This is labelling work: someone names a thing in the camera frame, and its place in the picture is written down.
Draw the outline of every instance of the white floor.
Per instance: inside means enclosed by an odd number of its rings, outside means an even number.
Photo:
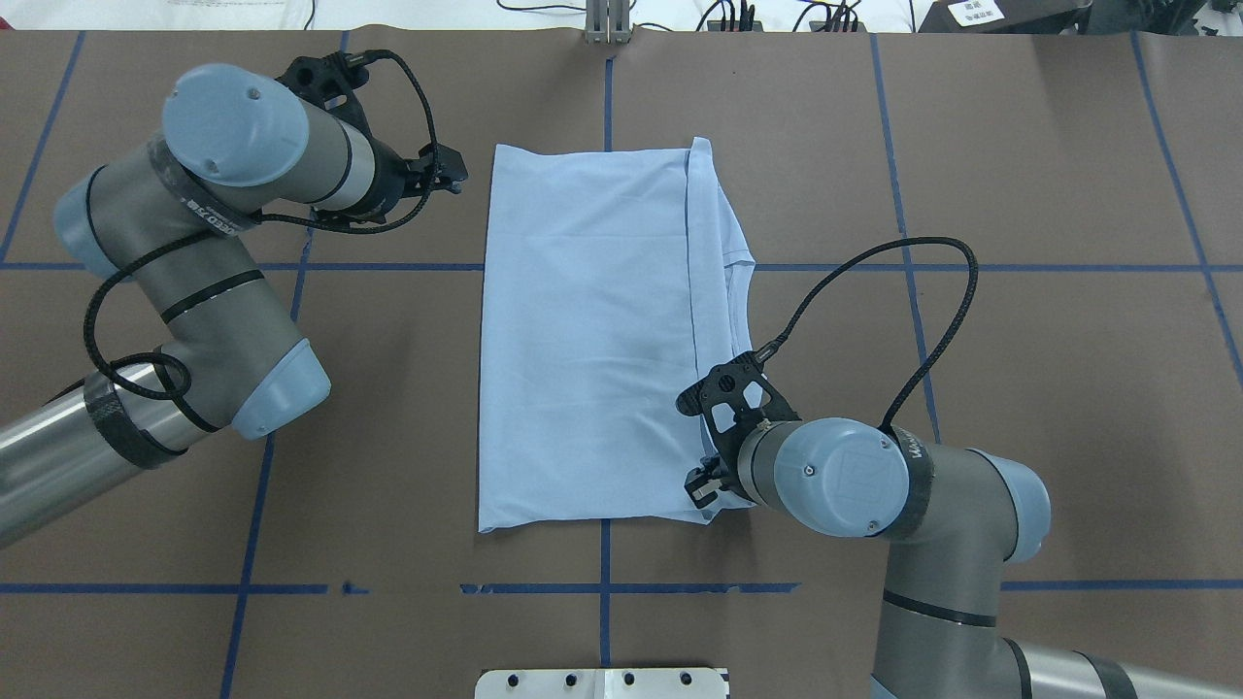
[[[507,5],[541,5],[557,0],[507,0]],[[577,5],[582,0],[561,0]],[[922,21],[931,0],[915,0]],[[311,29],[344,30],[368,24],[404,29],[542,29],[582,27],[582,12],[548,10],[515,12],[495,0],[314,0]],[[695,29],[711,0],[638,0],[631,20],[659,22],[679,31]],[[791,31],[807,6],[800,0],[759,0],[756,19],[766,31]],[[302,29],[312,0],[0,0],[0,17],[17,29]],[[858,12],[869,31],[911,31],[907,0],[861,0]],[[808,20],[820,19],[813,10]],[[1206,7],[1201,26],[1224,36],[1243,36],[1239,14]],[[799,31],[808,31],[807,21]]]

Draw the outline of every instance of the metal arm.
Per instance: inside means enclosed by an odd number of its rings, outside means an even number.
[[[164,400],[92,373],[0,428],[0,547],[225,425],[257,439],[327,398],[310,342],[235,235],[277,199],[312,204],[339,226],[382,221],[400,198],[456,192],[466,178],[451,149],[401,160],[370,136],[353,101],[364,63],[342,53],[298,58],[282,76],[293,87],[235,66],[191,70],[165,101],[162,133],[61,199],[57,235],[102,277],[173,241],[216,234],[133,272],[173,336],[158,351],[193,382]],[[298,88],[300,76],[317,78],[319,92]],[[342,118],[305,101],[346,92]],[[436,172],[413,173],[433,162]],[[127,367],[121,378],[157,392],[179,382],[155,364]]]
[[[844,418],[802,422],[745,353],[685,391],[718,458],[687,476],[832,536],[890,541],[873,699],[1243,699],[1243,690],[1001,638],[1002,567],[1034,556],[1052,509],[1027,466]],[[748,400],[755,383],[767,402]],[[733,424],[712,408],[730,405]]]

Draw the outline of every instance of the metal plate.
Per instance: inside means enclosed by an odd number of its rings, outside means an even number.
[[[713,668],[491,670],[484,673],[475,685],[475,699],[551,697],[728,699],[730,670]]]

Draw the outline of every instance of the cable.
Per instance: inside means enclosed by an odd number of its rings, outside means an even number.
[[[186,368],[186,366],[181,363],[180,359],[178,359],[172,354],[165,354],[163,352],[139,352],[137,354],[129,354],[128,357],[122,357],[121,359],[117,359],[114,362],[104,359],[103,353],[99,352],[99,345],[98,342],[96,342],[94,338],[94,326],[96,322],[99,320],[99,310],[103,307],[103,300],[108,296],[108,292],[112,291],[114,286],[117,286],[122,281],[126,281],[134,272],[154,262],[155,260],[163,257],[164,255],[168,255],[174,250],[180,250],[181,248],[194,245],[195,243],[214,236],[215,233],[210,230],[203,230],[195,233],[194,235],[189,235],[186,238],[174,240],[173,243],[169,243],[167,245],[162,245],[117,270],[117,272],[109,276],[107,280],[104,280],[104,282],[99,285],[99,289],[94,291],[94,295],[91,296],[91,302],[87,303],[86,307],[86,317],[82,320],[82,342],[83,345],[86,345],[86,356],[91,358],[91,363],[94,364],[94,368],[101,374],[107,377],[108,381],[116,383],[121,388],[124,388],[126,391],[135,396],[142,396],[143,398],[149,398],[152,400],[173,400],[180,398],[181,396],[185,396],[185,393],[190,389],[190,369]],[[164,366],[167,368],[174,369],[178,374],[180,374],[181,382],[180,384],[177,384],[174,382],[174,387],[169,391],[152,391],[121,376],[118,369],[133,364]],[[77,383],[66,388],[56,398],[65,396],[66,393],[73,391],[78,386],[82,386],[82,383]]]
[[[820,26],[820,29],[814,29],[812,31],[838,32],[838,27],[840,27],[842,32],[856,31],[858,26],[853,30],[850,29],[850,25],[851,22],[855,25],[859,24],[859,15],[854,11],[854,9],[858,7],[861,1],[863,0],[856,0],[854,5],[846,5],[845,2],[837,5],[838,11],[833,12],[833,16],[829,17],[828,21]],[[830,2],[828,6],[833,7],[834,5]]]
[[[732,10],[733,0],[716,0],[715,2],[709,5],[707,10],[704,10],[704,16],[700,17],[700,24],[695,25],[695,31],[704,29],[704,25],[707,24],[707,16],[712,14],[712,10],[715,10],[717,5],[721,6],[721,31],[725,31],[725,25],[728,21],[728,16],[725,14],[725,6],[728,5],[730,9]]]
[[[630,0],[630,9],[633,10],[634,6],[638,5],[638,4],[639,4],[639,0]],[[574,11],[574,12],[585,12],[587,11],[587,7],[579,7],[577,5],[528,5],[528,6],[520,6],[520,5],[506,5],[505,2],[501,2],[501,0],[496,0],[496,6],[500,7],[500,9],[502,9],[502,10],[510,10],[511,12],[538,12],[541,10],[571,10],[571,11]]]
[[[881,419],[879,429],[881,432],[889,433],[891,430],[894,417],[897,414],[897,410],[901,409],[902,403],[905,403],[906,399],[910,397],[911,392],[915,391],[915,387],[919,386],[921,381],[924,381],[924,377],[927,376],[929,371],[932,368],[932,364],[936,363],[936,361],[941,358],[941,354],[945,353],[946,347],[950,346],[950,342],[953,340],[953,336],[958,332],[958,328],[962,326],[963,318],[967,317],[967,311],[971,308],[971,300],[976,296],[976,284],[979,281],[979,264],[976,262],[976,254],[972,252],[971,248],[967,246],[966,243],[957,240],[955,238],[905,238],[902,240],[891,240],[889,243],[884,243],[881,245],[873,248],[871,250],[868,250],[866,252],[855,255],[850,261],[845,262],[844,265],[829,272],[828,276],[822,279],[819,284],[812,287],[812,291],[807,294],[807,296],[803,299],[803,302],[799,303],[798,308],[794,310],[794,315],[791,316],[789,322],[786,323],[786,330],[781,331],[777,335],[777,337],[772,338],[771,341],[764,343],[763,347],[756,351],[756,359],[758,359],[759,362],[767,362],[769,358],[772,358],[772,356],[777,353],[781,346],[787,340],[789,340],[789,333],[793,332],[794,326],[798,323],[798,320],[803,316],[803,311],[805,311],[807,307],[812,303],[812,300],[815,299],[815,295],[819,294],[820,290],[828,286],[833,280],[842,276],[846,270],[866,260],[868,257],[879,255],[888,250],[895,250],[897,248],[910,248],[914,245],[947,245],[962,252],[962,256],[966,257],[967,260],[967,289],[962,295],[962,302],[958,303],[958,311],[953,315],[953,320],[950,321],[950,326],[946,327],[945,335],[941,336],[941,341],[937,342],[936,347],[932,348],[932,352],[930,352],[927,358],[924,359],[924,363],[920,364],[917,369],[915,369],[915,373],[911,374],[911,378],[909,378],[906,381],[906,384],[902,386],[902,389],[897,392],[897,396],[894,398],[894,402],[889,405],[889,409],[885,410],[885,417],[884,419]]]
[[[803,7],[803,11],[799,12],[798,19],[794,20],[794,29],[789,30],[791,34],[798,31],[799,25],[803,24],[803,17],[815,7],[824,7],[824,24],[829,24],[829,19],[833,16],[833,5],[828,2],[808,2],[807,7]]]
[[[406,62],[401,60],[401,56],[398,56],[397,53],[389,51],[388,49],[374,49],[369,51],[363,51],[363,55],[373,57],[377,61],[387,58],[389,61],[395,62],[398,66],[401,67],[401,72],[405,73],[406,80],[409,80],[410,85],[414,87],[414,92],[419,96],[419,102],[423,104],[423,113],[426,114],[428,117],[428,141],[430,142],[431,146],[431,174],[428,177],[429,179],[434,179],[436,174],[440,172],[440,142],[436,139],[436,124],[435,121],[431,118],[431,103],[428,102],[428,96],[426,93],[423,92],[423,86],[419,85],[419,80],[414,77],[414,71],[411,71],[410,66],[408,66]],[[410,219],[419,215],[419,211],[421,211],[423,208],[428,204],[428,199],[430,197],[431,197],[431,182],[429,180],[424,185],[423,195],[414,204],[414,208],[406,211],[404,216],[401,216],[395,221],[374,225],[369,228],[355,228],[348,224],[346,225],[328,224],[323,221],[313,221],[311,219],[303,219],[301,216],[288,216],[285,214],[259,214],[255,216],[255,220],[259,223],[281,221],[298,226],[313,228],[316,230],[329,230],[332,233],[372,235],[375,233],[385,233],[410,223]]]

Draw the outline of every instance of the folded shirt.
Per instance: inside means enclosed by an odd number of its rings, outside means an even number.
[[[674,408],[751,348],[755,260],[712,147],[538,155],[497,146],[480,348],[479,530],[659,516],[715,454]]]

